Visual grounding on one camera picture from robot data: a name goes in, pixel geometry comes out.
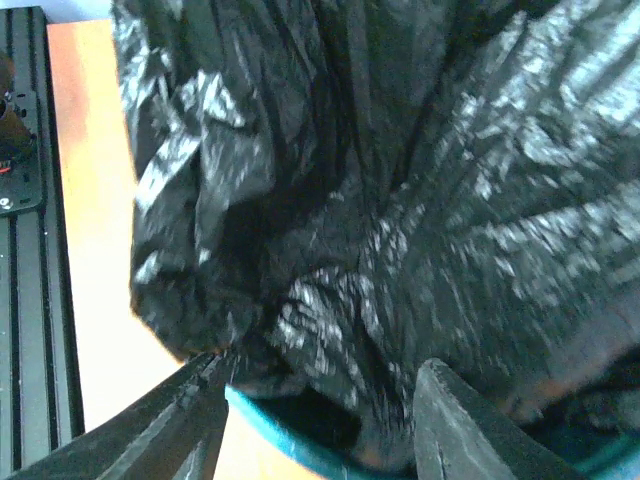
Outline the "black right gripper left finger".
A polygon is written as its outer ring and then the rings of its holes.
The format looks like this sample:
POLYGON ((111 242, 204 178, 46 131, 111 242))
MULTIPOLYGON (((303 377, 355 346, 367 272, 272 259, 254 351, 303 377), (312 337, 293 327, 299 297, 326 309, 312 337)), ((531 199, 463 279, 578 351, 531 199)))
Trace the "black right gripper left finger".
POLYGON ((12 479, 211 479, 228 418, 228 358, 203 354, 12 479))

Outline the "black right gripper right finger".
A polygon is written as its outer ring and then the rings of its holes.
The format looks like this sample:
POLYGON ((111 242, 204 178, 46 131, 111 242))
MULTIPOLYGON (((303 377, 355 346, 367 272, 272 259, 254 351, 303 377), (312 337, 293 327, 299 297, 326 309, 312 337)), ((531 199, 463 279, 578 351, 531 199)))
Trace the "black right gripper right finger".
POLYGON ((420 479, 582 479, 531 439, 444 362, 420 367, 413 397, 420 479))

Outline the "teal plastic trash bin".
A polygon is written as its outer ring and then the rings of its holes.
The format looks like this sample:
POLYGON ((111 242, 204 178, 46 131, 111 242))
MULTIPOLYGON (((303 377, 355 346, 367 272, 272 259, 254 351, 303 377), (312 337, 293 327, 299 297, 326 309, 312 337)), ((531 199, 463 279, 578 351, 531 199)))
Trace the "teal plastic trash bin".
MULTIPOLYGON (((279 452, 327 479, 416 479, 413 467, 400 474, 384 474, 354 463, 338 449, 355 431, 348 414, 308 390, 300 396, 252 399, 228 387, 229 407, 279 452)), ((639 435, 602 433, 560 422, 541 423, 526 433, 562 457, 589 479, 637 479, 639 435)))

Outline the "black plastic trash bag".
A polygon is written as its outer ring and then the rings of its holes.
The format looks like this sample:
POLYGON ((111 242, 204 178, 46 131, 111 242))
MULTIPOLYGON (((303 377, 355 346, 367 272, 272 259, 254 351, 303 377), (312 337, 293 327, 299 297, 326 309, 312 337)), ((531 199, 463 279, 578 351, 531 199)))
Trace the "black plastic trash bag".
POLYGON ((116 1, 134 312, 415 464, 422 364, 639 426, 635 1, 116 1))

